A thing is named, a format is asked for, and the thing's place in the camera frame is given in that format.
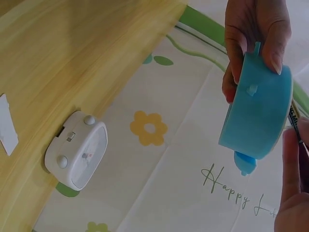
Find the white card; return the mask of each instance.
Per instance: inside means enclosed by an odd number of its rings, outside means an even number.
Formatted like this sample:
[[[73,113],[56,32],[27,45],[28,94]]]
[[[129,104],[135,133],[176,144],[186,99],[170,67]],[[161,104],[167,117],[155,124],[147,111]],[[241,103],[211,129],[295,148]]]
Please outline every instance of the white card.
[[[8,156],[12,154],[18,144],[9,107],[6,95],[2,94],[0,97],[0,141]]]

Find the blue object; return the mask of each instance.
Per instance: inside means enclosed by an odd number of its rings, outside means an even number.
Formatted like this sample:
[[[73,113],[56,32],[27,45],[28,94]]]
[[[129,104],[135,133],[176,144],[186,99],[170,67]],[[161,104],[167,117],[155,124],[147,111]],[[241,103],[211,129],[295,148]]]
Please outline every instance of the blue object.
[[[234,150],[242,175],[256,168],[276,145],[292,101],[293,79],[287,66],[272,72],[259,56],[260,43],[246,53],[234,102],[230,104],[219,144]]]

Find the hand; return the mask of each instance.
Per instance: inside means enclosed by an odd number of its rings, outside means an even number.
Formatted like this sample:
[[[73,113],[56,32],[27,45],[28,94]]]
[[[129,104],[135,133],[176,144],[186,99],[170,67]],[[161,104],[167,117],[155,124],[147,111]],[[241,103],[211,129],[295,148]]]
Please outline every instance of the hand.
[[[243,55],[261,42],[265,64],[281,74],[282,58],[291,37],[285,0],[229,0],[225,12],[225,45],[230,63],[222,91],[228,103],[234,100]]]
[[[309,120],[301,118],[298,129],[309,145]],[[309,157],[304,145],[298,145],[294,129],[289,129],[283,134],[283,183],[275,232],[308,232],[308,219]]]

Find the clock face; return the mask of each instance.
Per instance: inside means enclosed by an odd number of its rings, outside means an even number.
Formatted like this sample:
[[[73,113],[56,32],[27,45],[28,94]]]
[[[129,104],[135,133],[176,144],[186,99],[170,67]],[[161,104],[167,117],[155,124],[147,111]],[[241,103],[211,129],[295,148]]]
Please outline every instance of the clock face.
[[[72,182],[78,188],[83,188],[90,179],[102,159],[107,145],[105,129],[99,128],[88,140],[88,143],[79,155],[72,171]]]

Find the green leaf print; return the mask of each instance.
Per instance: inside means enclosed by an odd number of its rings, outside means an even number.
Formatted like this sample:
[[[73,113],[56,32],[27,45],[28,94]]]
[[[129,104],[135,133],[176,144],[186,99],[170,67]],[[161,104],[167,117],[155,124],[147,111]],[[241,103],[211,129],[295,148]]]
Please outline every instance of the green leaf print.
[[[160,65],[164,65],[164,66],[170,66],[173,65],[173,61],[171,61],[169,58],[166,57],[161,57],[161,56],[155,56],[154,60],[160,64]]]
[[[76,197],[79,194],[79,191],[75,191],[60,182],[57,184],[56,189],[66,197]]]

